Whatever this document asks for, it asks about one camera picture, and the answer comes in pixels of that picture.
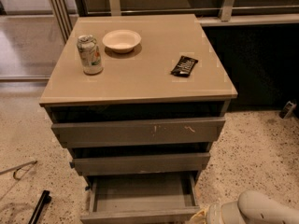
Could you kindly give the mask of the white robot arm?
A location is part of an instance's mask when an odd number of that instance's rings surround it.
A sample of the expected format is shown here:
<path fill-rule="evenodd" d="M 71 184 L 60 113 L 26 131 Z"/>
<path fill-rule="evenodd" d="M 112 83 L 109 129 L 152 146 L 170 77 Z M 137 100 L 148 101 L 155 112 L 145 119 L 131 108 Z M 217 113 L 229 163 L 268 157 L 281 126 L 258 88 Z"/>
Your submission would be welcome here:
<path fill-rule="evenodd" d="M 200 210 L 187 224 L 299 224 L 299 211 L 259 191 L 247 190 L 236 201 Z"/>

